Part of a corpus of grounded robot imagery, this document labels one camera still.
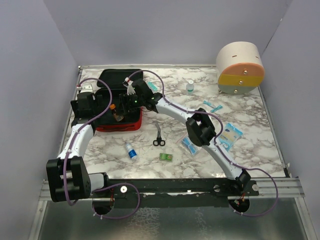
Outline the clear bottle green label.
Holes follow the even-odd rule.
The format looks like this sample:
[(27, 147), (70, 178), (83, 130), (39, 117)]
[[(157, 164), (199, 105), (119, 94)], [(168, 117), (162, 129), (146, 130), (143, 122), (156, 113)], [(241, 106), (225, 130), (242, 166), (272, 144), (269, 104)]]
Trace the clear bottle green label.
[(188, 95), (192, 95), (194, 92), (194, 81), (193, 80), (189, 80), (186, 84), (186, 92)]

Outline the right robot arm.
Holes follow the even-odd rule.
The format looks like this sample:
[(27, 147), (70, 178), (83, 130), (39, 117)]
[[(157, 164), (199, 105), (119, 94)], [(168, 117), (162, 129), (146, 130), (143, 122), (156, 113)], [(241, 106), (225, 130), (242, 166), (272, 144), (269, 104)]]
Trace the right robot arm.
[(208, 112), (203, 108), (188, 109), (169, 102), (162, 93), (153, 93), (142, 79), (132, 81), (126, 78), (123, 85), (126, 93), (120, 95), (120, 102), (125, 114), (145, 107), (149, 111), (169, 116), (184, 124), (191, 142), (207, 151), (230, 180), (230, 191), (236, 196), (247, 191), (251, 176), (245, 169), (238, 166), (223, 148)]

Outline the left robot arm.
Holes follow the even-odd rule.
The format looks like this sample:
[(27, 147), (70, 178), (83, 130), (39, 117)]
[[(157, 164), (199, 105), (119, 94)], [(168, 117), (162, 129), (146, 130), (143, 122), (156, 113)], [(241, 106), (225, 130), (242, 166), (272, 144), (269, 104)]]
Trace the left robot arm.
[(77, 99), (71, 101), (74, 120), (69, 140), (57, 158), (46, 163), (51, 200), (55, 203), (66, 201), (70, 205), (89, 198), (93, 192), (101, 198), (106, 197), (111, 190), (106, 173), (87, 172), (84, 156), (101, 114), (92, 85), (87, 83), (77, 89)]

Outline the small teal clear pouch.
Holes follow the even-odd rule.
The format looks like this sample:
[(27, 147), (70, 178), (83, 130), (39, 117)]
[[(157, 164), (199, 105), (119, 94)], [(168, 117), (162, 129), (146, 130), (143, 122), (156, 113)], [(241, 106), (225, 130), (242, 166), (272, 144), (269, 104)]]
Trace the small teal clear pouch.
[(151, 81), (148, 81), (146, 84), (153, 92), (158, 91), (158, 88)]

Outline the brown bottle orange cap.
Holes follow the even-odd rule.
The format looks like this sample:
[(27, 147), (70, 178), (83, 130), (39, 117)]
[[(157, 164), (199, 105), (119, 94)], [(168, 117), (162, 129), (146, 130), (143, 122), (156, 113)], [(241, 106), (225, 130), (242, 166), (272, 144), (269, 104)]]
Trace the brown bottle orange cap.
[(115, 104), (111, 104), (109, 108), (111, 109), (112, 115), (117, 122), (123, 121), (124, 117), (117, 113)]

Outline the white bottle blue label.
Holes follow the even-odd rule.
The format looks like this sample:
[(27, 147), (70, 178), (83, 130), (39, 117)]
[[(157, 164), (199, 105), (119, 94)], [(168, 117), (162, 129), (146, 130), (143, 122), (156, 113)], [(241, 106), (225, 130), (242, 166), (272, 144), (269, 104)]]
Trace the white bottle blue label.
[(130, 157), (131, 160), (136, 160), (138, 158), (138, 155), (132, 145), (130, 143), (125, 144), (125, 148), (127, 150), (128, 156)]

